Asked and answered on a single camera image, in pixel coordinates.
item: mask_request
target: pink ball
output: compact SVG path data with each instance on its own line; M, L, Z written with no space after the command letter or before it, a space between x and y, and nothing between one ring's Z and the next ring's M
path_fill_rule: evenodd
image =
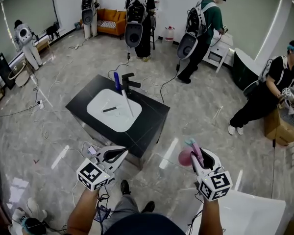
M191 152L193 151L193 148L190 146L185 147L181 153L178 155L178 161L182 166L191 166L192 160L191 160Z

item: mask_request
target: brown leather couch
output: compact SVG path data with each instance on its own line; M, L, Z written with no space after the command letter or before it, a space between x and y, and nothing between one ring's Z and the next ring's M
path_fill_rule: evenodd
M122 36L125 33L126 11L99 9L98 32Z

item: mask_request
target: black faucet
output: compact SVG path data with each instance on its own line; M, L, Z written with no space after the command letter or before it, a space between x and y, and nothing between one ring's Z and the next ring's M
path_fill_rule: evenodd
M125 90L126 94L130 94L131 90L130 90L130 86L132 87L136 87L136 88L140 88L141 84L140 83L136 83L133 81L130 81L129 78L135 76L134 73L129 73L129 74L125 74L122 76L122 85L123 85L123 89Z

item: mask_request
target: cardboard box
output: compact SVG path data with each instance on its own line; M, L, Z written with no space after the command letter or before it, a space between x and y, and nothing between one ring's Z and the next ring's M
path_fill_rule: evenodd
M276 138L279 145L286 146L294 142L294 127L282 120L278 108L264 118L265 136L270 140Z

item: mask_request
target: black shoe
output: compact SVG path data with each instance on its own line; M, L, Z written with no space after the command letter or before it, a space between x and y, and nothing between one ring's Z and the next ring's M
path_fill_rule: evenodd
M177 76L177 78L179 80L181 80L184 84L190 84L191 83L191 80L189 78L184 78L184 77L180 77L180 76Z
M122 195L130 195L131 194L131 192L129 191L128 181L125 179L121 182L121 192L122 192Z
M141 213L153 212L154 209L155 209L155 202L149 201Z

